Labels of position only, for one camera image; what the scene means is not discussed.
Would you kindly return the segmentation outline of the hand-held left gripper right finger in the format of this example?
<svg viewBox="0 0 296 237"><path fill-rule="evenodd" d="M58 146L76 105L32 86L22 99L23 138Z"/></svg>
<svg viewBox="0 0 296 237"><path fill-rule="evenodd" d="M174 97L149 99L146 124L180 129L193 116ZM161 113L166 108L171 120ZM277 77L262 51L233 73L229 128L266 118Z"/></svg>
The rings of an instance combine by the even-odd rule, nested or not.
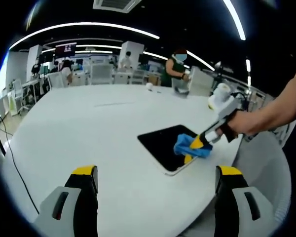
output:
<svg viewBox="0 0 296 237"><path fill-rule="evenodd" d="M273 206L242 172L232 166L216 167L216 237L269 237L275 230Z"/></svg>

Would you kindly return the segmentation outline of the person's right hand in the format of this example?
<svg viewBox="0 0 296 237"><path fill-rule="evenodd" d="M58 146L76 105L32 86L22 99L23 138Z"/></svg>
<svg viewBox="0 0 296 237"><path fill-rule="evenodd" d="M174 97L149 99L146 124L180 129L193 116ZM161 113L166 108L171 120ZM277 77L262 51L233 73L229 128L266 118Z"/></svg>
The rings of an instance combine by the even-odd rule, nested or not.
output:
<svg viewBox="0 0 296 237"><path fill-rule="evenodd" d="M240 134L253 135L256 133L254 113L237 110L226 123L216 130L216 133L218 135L225 135L228 142L231 142Z"/></svg>

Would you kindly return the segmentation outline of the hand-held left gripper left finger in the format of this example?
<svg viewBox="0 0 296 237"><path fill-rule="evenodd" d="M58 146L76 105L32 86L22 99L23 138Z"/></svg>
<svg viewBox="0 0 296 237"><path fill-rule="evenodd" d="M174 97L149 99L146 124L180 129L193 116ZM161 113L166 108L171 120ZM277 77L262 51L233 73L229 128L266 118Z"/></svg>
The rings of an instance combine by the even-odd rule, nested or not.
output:
<svg viewBox="0 0 296 237"><path fill-rule="evenodd" d="M97 166L76 168L41 203L36 230L42 237L97 237L97 194Z"/></svg>

